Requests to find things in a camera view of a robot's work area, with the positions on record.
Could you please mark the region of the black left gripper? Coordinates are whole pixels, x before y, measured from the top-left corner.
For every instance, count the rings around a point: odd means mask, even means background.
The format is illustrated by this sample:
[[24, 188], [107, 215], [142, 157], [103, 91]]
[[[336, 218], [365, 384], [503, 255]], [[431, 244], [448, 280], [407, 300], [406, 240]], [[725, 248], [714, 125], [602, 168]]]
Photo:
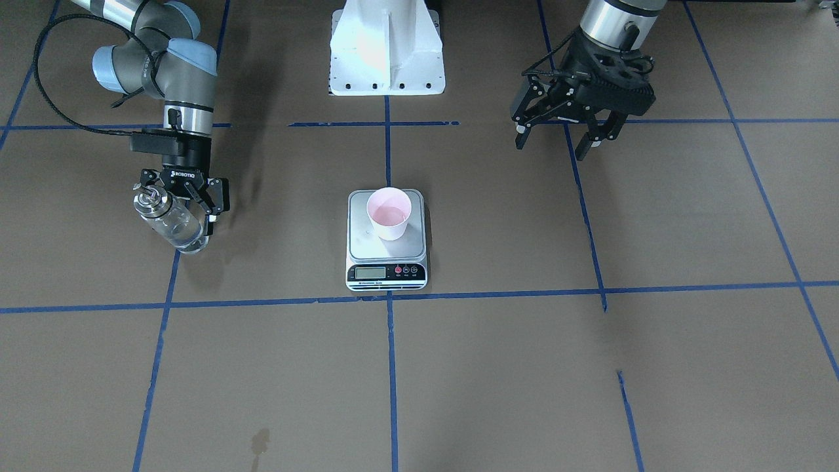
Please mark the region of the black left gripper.
[[[524, 70], [511, 104], [516, 149], [522, 150], [533, 127], [549, 119], [585, 121], [576, 161], [591, 148], [616, 140], [627, 116], [642, 116], [655, 102], [652, 56], [640, 50], [610, 50], [576, 29], [549, 54]], [[604, 125], [596, 114], [610, 111]]]

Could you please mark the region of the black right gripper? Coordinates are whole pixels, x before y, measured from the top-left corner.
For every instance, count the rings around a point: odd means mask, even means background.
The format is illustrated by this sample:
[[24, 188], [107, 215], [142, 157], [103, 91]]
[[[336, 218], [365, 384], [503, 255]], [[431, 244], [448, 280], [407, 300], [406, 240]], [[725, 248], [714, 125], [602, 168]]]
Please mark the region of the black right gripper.
[[143, 169], [139, 191], [160, 192], [157, 184], [177, 197], [191, 197], [204, 211], [204, 235], [212, 236], [218, 216], [230, 209], [229, 180], [210, 177], [212, 139], [171, 129], [144, 129], [133, 132], [130, 149], [158, 153], [161, 170]]

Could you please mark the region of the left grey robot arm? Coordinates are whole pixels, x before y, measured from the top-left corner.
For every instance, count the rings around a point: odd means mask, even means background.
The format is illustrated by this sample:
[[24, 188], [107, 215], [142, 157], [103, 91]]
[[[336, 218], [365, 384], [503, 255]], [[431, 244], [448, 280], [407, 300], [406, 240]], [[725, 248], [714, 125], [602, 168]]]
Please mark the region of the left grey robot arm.
[[591, 1], [578, 27], [557, 48], [523, 72], [511, 105], [515, 145], [522, 149], [532, 129], [553, 119], [587, 127], [576, 159], [615, 140], [630, 116], [647, 113], [655, 100], [650, 84], [654, 58], [641, 46], [663, 1]]

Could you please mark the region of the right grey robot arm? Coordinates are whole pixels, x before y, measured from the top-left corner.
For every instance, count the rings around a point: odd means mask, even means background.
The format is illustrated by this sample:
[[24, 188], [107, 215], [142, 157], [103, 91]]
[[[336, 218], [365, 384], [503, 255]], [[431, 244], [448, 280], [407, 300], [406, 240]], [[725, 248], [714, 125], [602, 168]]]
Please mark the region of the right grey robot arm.
[[212, 234], [216, 218], [229, 210], [229, 184], [210, 176], [218, 54], [198, 40], [200, 20], [176, 1], [81, 1], [79, 6], [128, 31], [126, 44], [102, 46], [94, 54], [99, 84], [123, 100], [145, 95], [164, 104], [162, 127], [130, 138], [132, 151], [161, 157], [161, 169], [143, 170], [139, 184], [192, 201], [202, 209], [202, 230]]

